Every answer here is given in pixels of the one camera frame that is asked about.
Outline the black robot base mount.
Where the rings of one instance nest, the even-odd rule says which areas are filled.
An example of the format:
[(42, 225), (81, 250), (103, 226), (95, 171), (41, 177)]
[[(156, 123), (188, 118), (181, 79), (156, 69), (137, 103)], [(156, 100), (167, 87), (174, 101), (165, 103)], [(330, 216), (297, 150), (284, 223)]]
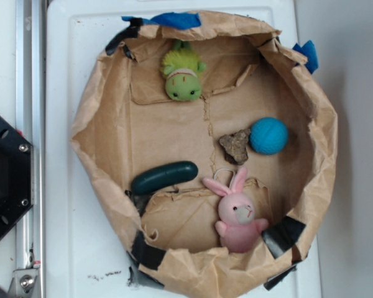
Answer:
[(32, 207), (32, 145), (0, 116), (0, 241)]

